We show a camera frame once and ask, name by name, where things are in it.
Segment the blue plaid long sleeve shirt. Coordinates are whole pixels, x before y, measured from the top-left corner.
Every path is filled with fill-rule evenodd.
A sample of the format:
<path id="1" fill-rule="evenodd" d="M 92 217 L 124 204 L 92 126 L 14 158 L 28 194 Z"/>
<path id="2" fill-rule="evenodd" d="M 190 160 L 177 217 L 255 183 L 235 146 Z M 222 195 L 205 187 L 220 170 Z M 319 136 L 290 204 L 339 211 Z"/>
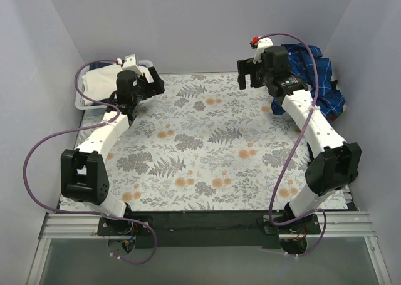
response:
<path id="1" fill-rule="evenodd" d="M 336 120 L 345 109 L 345 98 L 337 88 L 338 81 L 334 79 L 331 61 L 323 56 L 321 50 L 310 45 L 312 55 L 309 55 L 305 46 L 298 44 L 283 44 L 288 52 L 289 68 L 293 75 L 299 76 L 311 87 L 311 95 L 315 95 L 315 74 L 313 64 L 316 65 L 318 75 L 318 99 L 316 105 L 328 120 Z"/>

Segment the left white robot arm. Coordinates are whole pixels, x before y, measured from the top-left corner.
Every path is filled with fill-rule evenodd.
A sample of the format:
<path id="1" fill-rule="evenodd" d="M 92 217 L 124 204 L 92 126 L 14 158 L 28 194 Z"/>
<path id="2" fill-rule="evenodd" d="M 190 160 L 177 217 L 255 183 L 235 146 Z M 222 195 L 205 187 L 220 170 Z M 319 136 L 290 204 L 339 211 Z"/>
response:
<path id="1" fill-rule="evenodd" d="M 163 94 L 165 89 L 153 66 L 124 68 L 117 73 L 115 83 L 116 88 L 106 94 L 108 106 L 102 126 L 76 149 L 61 154 L 61 194 L 103 215 L 113 216 L 113 229 L 125 235 L 133 229 L 133 219 L 126 214 L 129 206 L 110 191 L 105 157 L 130 128 L 139 103 Z"/>

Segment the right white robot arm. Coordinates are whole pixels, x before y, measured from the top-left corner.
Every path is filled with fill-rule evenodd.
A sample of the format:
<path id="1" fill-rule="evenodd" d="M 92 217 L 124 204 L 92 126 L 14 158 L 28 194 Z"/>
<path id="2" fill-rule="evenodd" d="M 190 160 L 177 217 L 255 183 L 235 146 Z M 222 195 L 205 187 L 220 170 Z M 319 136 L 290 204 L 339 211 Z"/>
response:
<path id="1" fill-rule="evenodd" d="M 291 73 L 284 47 L 275 46 L 268 39 L 251 46 L 256 50 L 254 57 L 237 62 L 240 89 L 246 88 L 246 75 L 250 76 L 251 87 L 267 87 L 304 132 L 312 155 L 305 172 L 306 185 L 286 204 L 281 218 L 271 219 L 274 225 L 284 225 L 295 234 L 305 228 L 305 217 L 355 180 L 362 151 L 357 143 L 348 143 L 339 135 L 313 104 L 306 83 Z"/>

